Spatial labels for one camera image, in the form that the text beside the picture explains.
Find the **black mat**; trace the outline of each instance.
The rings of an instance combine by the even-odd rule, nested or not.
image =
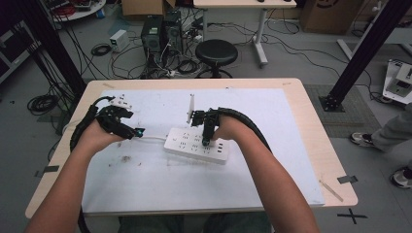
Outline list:
[[[319,96],[327,96],[332,88],[333,85],[305,85],[306,92],[329,138],[347,138],[353,132],[373,133],[381,128],[356,88],[352,88],[342,102],[344,113],[325,112]]]

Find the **gray shoe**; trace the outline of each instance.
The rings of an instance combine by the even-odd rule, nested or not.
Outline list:
[[[399,187],[399,188],[411,188],[412,187],[412,179],[407,179],[405,178],[405,176],[403,175],[403,173],[405,172],[405,170],[408,169],[407,167],[403,167],[397,171],[395,171],[392,175],[391,175],[391,182]]]
[[[351,140],[352,143],[361,146],[361,147],[367,147],[367,148],[375,148],[375,145],[372,143],[372,135],[371,134],[366,134],[366,133],[353,133],[351,136],[349,136],[349,140]]]

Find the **chair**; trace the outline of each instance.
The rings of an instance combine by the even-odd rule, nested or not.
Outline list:
[[[231,43],[223,40],[204,41],[196,47],[195,54],[201,62],[210,66],[209,69],[200,72],[196,79],[200,79],[202,74],[210,71],[212,72],[211,79],[220,79],[222,77],[220,72],[233,78],[228,72],[220,69],[222,66],[231,64],[237,58],[237,49]]]

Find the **person's left hand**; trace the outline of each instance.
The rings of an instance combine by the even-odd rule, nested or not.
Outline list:
[[[104,131],[104,129],[100,127],[99,122],[95,119],[83,132],[76,148],[95,154],[112,143],[122,140],[124,140],[124,138]]]

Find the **power strip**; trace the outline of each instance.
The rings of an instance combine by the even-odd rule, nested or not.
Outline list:
[[[172,128],[164,148],[173,154],[225,165],[229,156],[229,141],[218,139],[204,147],[202,138],[198,130]]]

